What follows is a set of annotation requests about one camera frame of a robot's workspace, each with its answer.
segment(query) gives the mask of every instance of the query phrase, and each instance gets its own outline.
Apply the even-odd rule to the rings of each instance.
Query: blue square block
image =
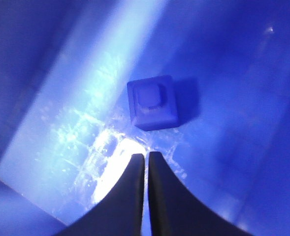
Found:
[[[130,81],[127,88],[133,125],[145,131],[180,125],[171,76]]]

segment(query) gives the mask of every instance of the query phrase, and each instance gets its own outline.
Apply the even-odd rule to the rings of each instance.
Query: blue plastic surface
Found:
[[[179,126],[171,76],[130,81],[127,87],[133,125],[145,131]]]
[[[158,150],[224,219],[290,236],[290,0],[78,5],[0,1],[0,180],[69,225]],[[165,74],[181,125],[131,125],[127,82]]]
[[[66,226],[0,182],[0,236],[52,236]]]

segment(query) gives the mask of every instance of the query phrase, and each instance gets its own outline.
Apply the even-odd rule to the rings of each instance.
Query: blue bin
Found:
[[[180,126],[131,125],[127,82],[166,74]],[[0,236],[57,233],[153,150],[225,220],[290,236],[290,0],[0,1]]]

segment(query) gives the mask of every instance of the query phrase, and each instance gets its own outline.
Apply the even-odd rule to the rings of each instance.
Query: square block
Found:
[[[130,81],[127,88],[133,125],[145,131],[180,125],[171,76]]]

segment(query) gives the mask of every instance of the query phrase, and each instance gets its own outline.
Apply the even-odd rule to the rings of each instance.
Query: blue plastic container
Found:
[[[128,81],[165,74],[180,126],[131,125]],[[290,236],[290,0],[0,1],[0,235],[67,227],[152,150],[227,221]]]

